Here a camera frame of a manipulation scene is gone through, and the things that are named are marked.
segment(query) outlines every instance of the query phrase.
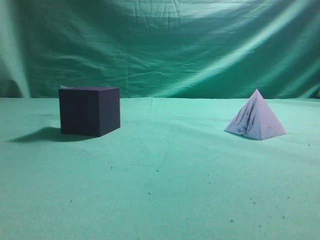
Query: cube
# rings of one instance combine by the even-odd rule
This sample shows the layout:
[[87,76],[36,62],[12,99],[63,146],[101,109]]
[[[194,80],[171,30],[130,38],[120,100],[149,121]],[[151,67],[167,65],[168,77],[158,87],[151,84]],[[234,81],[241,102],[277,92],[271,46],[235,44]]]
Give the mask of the cube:
[[120,128],[119,87],[60,88],[61,133],[101,137]]

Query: green backdrop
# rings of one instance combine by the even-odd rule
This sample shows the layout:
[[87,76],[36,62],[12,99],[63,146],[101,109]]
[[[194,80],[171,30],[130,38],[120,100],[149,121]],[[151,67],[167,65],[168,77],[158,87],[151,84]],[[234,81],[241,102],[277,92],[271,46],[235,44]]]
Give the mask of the green backdrop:
[[0,97],[315,97],[319,0],[0,0]]

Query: green fabric floor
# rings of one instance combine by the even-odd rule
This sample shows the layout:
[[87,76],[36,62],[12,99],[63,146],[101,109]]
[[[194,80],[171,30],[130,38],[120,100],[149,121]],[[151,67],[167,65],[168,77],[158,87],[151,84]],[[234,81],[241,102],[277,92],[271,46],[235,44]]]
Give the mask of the green fabric floor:
[[1,240],[316,240],[320,99],[270,99],[287,135],[225,126],[247,99],[121,99],[60,134],[57,98],[0,98]]

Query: dark purple cube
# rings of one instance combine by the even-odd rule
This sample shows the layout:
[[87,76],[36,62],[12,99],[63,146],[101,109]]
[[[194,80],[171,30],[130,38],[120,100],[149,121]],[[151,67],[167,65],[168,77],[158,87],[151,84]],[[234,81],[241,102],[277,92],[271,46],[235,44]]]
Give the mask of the dark purple cube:
[[101,137],[120,128],[119,87],[59,89],[61,133]]

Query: marbled pyramid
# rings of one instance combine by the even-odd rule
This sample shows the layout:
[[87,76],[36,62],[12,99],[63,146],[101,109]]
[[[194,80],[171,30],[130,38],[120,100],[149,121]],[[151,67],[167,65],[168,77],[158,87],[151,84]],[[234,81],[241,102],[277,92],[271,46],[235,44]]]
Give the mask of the marbled pyramid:
[[258,89],[224,130],[257,140],[286,134]]

